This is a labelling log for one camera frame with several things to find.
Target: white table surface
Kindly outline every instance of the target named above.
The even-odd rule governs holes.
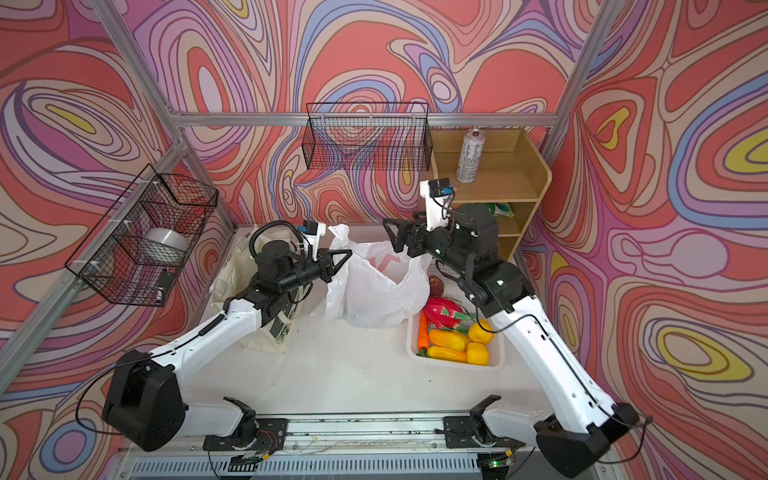
[[[353,227],[350,237],[374,240],[383,234],[381,227],[373,228]],[[249,230],[239,229],[238,237]],[[357,329],[342,320],[310,317],[325,293],[317,280],[284,354],[235,343],[192,378],[185,401],[233,396],[259,414],[467,410],[491,394],[525,406],[548,404],[507,339],[506,364],[497,372],[422,364],[406,352],[407,322],[393,329]]]

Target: carrot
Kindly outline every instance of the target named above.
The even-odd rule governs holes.
[[[427,333],[427,317],[422,312],[422,318],[419,321],[419,339],[416,342],[416,346],[421,349],[429,348],[429,334]]]

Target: fake fruit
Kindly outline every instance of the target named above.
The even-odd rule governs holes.
[[[424,316],[424,312],[421,314],[419,320],[419,338],[416,340],[416,346],[421,349],[429,348],[429,335],[427,334],[427,317]]]
[[[454,330],[453,332],[454,332],[456,335],[460,336],[460,337],[462,338],[462,340],[464,340],[464,344],[465,344],[465,345],[469,345],[469,343],[471,342],[471,340],[469,339],[469,337],[468,337],[468,336],[466,336],[465,334],[463,334],[463,333],[459,332],[458,330]]]
[[[442,330],[429,330],[429,341],[437,346],[443,346],[460,352],[463,352],[467,346],[460,333],[444,332]]]
[[[462,320],[471,319],[456,302],[439,296],[430,296],[422,312],[435,328],[453,330]]]
[[[427,356],[431,359],[448,360],[449,362],[467,363],[467,353],[454,349],[446,349],[444,346],[433,345],[427,349]]]
[[[429,276],[429,296],[442,296],[445,292],[445,284],[440,280],[440,277],[430,275]]]
[[[467,345],[467,363],[472,365],[488,365],[491,356],[488,354],[488,349],[485,345],[477,342],[470,342]]]
[[[485,319],[480,319],[480,325],[482,325],[482,328],[485,330],[491,330],[491,326],[488,325],[488,322],[485,321]],[[478,342],[482,343],[483,345],[488,345],[491,340],[493,340],[493,333],[486,332],[482,328],[480,328],[480,325],[477,323],[471,327],[469,327],[469,332],[467,333],[467,336],[472,342]]]

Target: wall-mounted wire basket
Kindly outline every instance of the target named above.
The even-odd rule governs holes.
[[[306,104],[301,148],[308,170],[427,171],[432,157],[425,102]]]
[[[109,303],[164,306],[218,202],[210,185],[154,168],[150,180],[142,180],[145,171],[121,196],[138,184],[143,191],[135,204],[123,218],[105,222],[116,223],[106,241],[90,258],[73,260],[107,214],[65,264]]]

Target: white plastic bag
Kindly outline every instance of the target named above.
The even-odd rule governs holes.
[[[335,236],[331,249],[349,248],[353,254],[328,284],[325,321],[343,318],[356,327],[391,328],[423,308],[429,297],[429,255],[395,253],[389,241],[351,242],[344,224],[328,230]]]

